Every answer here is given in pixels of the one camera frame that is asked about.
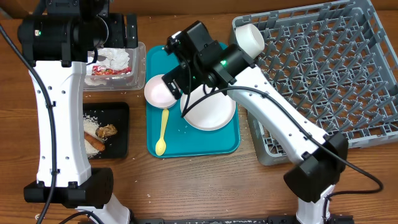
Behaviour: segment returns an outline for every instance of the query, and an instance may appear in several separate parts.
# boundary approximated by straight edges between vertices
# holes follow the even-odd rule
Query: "white cup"
[[[253,24],[246,24],[236,28],[235,36],[238,45],[253,59],[264,50],[264,38],[259,29]]]

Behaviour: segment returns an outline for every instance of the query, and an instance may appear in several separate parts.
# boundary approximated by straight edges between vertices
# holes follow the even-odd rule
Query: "candy wrapper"
[[[93,66],[93,71],[91,75],[122,75],[131,72],[131,67],[124,68],[122,70],[115,70],[112,68],[107,68],[101,65]]]

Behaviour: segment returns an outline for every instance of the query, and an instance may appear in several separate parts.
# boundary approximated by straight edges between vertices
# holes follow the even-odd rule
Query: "transparent plastic box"
[[[129,54],[129,67],[131,72],[123,75],[91,75],[85,78],[84,91],[119,91],[140,90],[145,85],[146,74],[146,49],[145,44],[138,42],[135,49],[126,49]]]

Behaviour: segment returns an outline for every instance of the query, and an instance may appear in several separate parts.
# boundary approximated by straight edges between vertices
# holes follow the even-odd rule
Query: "spoon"
[[[156,143],[155,152],[158,156],[163,155],[166,151],[166,142],[164,141],[164,133],[166,130],[167,120],[169,118],[169,110],[164,109],[162,112],[162,127],[160,128],[160,138]]]

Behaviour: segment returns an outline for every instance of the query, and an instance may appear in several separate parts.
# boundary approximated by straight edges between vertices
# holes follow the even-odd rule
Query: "gray dish rack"
[[[350,148],[398,141],[398,58],[369,0],[342,0],[239,16],[266,47],[256,59],[267,79],[328,134],[342,131]],[[248,114],[261,164],[288,162],[272,135]]]

